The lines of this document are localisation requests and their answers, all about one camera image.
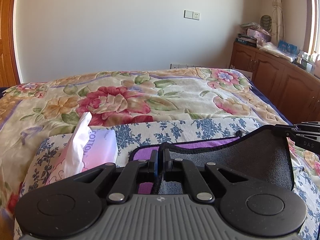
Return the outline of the floral plush bed blanket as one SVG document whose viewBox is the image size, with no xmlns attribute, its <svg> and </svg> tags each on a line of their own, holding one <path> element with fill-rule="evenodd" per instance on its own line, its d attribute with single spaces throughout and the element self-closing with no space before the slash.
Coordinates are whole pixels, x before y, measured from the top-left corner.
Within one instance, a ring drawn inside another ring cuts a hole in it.
<svg viewBox="0 0 320 240">
<path fill-rule="evenodd" d="M 49 135 L 72 134 L 86 112 L 92 128 L 214 118 L 289 123 L 245 76 L 227 69 L 99 72 L 7 88 L 1 92 L 1 239 L 20 236 L 14 209 L 36 147 Z"/>
</svg>

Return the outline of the blue gift bag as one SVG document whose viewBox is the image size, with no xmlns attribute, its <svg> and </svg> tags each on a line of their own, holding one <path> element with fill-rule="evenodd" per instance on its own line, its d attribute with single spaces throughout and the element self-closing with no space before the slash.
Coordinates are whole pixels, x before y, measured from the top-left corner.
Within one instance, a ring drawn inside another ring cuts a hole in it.
<svg viewBox="0 0 320 240">
<path fill-rule="evenodd" d="M 292 55 L 297 55 L 297 46 L 295 46 L 294 44 L 290 44 L 290 43 L 287 43 L 283 40 L 280 40 L 278 42 L 278 49 L 284 53 L 287 53 L 287 54 L 292 54 Z"/>
</svg>

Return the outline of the pink white tissue box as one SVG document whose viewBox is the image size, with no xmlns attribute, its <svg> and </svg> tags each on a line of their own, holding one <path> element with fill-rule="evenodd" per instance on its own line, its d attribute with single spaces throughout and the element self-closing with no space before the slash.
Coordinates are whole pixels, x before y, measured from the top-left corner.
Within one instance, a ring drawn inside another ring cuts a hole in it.
<svg viewBox="0 0 320 240">
<path fill-rule="evenodd" d="M 112 129 L 91 129 L 92 114 L 80 118 L 71 138 L 53 165 L 46 184 L 52 184 L 105 163 L 118 156 L 116 133 Z"/>
</svg>

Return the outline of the beige patterned curtain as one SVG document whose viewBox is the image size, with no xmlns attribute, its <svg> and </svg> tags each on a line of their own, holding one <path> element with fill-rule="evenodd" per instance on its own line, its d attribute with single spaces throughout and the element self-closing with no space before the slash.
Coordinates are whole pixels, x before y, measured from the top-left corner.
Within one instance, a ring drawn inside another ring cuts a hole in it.
<svg viewBox="0 0 320 240">
<path fill-rule="evenodd" d="M 283 0 L 271 0 L 272 2 L 272 34 L 275 44 L 285 37 Z"/>
</svg>

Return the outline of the beige plastic bag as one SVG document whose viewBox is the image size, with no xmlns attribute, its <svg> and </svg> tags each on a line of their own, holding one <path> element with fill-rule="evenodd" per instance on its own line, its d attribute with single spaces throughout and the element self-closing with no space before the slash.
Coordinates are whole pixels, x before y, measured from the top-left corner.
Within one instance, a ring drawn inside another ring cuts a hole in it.
<svg viewBox="0 0 320 240">
<path fill-rule="evenodd" d="M 281 51 L 272 42 L 264 42 L 263 45 L 259 48 L 259 50 L 269 53 L 273 56 L 285 59 L 286 61 L 289 61 L 289 62 L 293 62 L 297 58 L 295 54 L 290 54 L 290 53 Z"/>
</svg>

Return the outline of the purple grey microfiber towel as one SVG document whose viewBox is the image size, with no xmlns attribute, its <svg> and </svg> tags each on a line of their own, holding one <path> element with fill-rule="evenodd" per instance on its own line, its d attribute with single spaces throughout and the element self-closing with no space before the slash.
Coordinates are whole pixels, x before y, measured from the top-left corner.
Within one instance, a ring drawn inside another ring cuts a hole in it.
<svg viewBox="0 0 320 240">
<path fill-rule="evenodd" d="M 153 150 L 167 148 L 172 158 L 188 159 L 196 166 L 214 162 L 292 190 L 294 175 L 288 142 L 285 137 L 275 135 L 272 129 L 272 125 L 264 125 L 248 134 L 238 130 L 226 138 L 141 146 L 130 153 L 129 161 L 148 160 Z"/>
</svg>

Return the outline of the white wall socket switch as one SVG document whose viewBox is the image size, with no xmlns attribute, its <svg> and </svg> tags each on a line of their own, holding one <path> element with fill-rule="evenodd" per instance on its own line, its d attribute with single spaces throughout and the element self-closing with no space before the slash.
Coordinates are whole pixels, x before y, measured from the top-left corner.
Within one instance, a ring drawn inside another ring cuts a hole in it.
<svg viewBox="0 0 320 240">
<path fill-rule="evenodd" d="M 200 13 L 195 12 L 195 11 L 185 10 L 184 11 L 184 18 L 199 21 L 200 20 Z"/>
</svg>

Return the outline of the wooden low cabinet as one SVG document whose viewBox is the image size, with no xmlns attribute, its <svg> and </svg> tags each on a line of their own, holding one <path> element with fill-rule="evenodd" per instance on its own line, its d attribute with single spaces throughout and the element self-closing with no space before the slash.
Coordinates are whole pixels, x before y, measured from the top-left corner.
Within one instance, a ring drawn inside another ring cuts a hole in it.
<svg viewBox="0 0 320 240">
<path fill-rule="evenodd" d="M 319 78 L 286 61 L 233 43 L 230 65 L 253 73 L 252 82 L 291 123 L 319 121 Z"/>
</svg>

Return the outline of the white cardboard box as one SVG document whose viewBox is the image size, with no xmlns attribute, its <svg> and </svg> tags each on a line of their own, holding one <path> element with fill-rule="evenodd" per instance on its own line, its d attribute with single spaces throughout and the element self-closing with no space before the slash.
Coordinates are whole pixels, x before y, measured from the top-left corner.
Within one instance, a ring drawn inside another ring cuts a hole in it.
<svg viewBox="0 0 320 240">
<path fill-rule="evenodd" d="M 246 70 L 242 70 L 242 69 L 236 69 L 232 64 L 230 65 L 230 68 L 240 72 L 243 76 L 245 76 L 249 81 L 252 81 L 252 77 L 253 77 L 253 73 L 252 72 L 248 72 Z"/>
</svg>

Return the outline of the pink purple box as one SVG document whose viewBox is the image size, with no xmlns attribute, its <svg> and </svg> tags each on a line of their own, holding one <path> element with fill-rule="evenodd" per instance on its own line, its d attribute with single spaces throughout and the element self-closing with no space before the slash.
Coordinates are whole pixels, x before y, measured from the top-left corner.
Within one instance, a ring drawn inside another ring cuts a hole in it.
<svg viewBox="0 0 320 240">
<path fill-rule="evenodd" d="M 271 41 L 271 35 L 268 32 L 261 29 L 254 30 L 254 29 L 248 28 L 247 35 L 256 38 L 257 41 L 260 43 Z"/>
</svg>

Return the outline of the wooden room door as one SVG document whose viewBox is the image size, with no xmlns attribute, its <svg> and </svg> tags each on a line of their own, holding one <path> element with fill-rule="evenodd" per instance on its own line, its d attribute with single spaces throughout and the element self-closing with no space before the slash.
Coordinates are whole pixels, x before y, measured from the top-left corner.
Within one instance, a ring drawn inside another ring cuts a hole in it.
<svg viewBox="0 0 320 240">
<path fill-rule="evenodd" d="M 1 0 L 1 87 L 20 84 L 14 50 L 14 0 Z"/>
</svg>

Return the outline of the green woven fan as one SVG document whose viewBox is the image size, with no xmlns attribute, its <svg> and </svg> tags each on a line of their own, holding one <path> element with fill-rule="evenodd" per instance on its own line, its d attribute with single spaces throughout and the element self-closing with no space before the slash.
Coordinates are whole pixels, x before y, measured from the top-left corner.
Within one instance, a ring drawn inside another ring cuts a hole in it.
<svg viewBox="0 0 320 240">
<path fill-rule="evenodd" d="M 269 15 L 263 15 L 260 18 L 260 25 L 265 31 L 272 30 L 272 18 Z"/>
</svg>

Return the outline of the dark stacked books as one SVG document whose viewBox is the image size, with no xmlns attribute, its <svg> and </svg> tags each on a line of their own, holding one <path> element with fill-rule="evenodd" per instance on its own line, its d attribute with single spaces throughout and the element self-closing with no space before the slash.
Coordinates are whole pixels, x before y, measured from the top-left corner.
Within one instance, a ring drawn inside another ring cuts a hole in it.
<svg viewBox="0 0 320 240">
<path fill-rule="evenodd" d="M 257 39 L 246 34 L 238 34 L 238 36 L 235 38 L 235 42 L 254 48 L 257 47 Z"/>
</svg>

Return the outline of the blue floral white cloth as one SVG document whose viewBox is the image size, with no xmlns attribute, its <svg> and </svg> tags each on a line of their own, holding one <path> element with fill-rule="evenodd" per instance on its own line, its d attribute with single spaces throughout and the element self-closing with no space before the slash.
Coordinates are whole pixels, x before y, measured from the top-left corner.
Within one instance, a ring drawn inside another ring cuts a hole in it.
<svg viewBox="0 0 320 240">
<path fill-rule="evenodd" d="M 146 122 L 113 126 L 118 143 L 116 164 L 124 166 L 130 153 L 138 147 L 164 142 L 180 143 L 247 134 L 263 125 L 253 118 L 214 118 Z M 60 132 L 49 135 L 35 149 L 18 197 L 46 184 L 57 158 L 72 135 Z M 300 231 L 302 239 L 318 239 L 319 231 L 319 157 L 288 141 L 295 178 L 294 192 L 307 204 L 308 214 Z"/>
</svg>

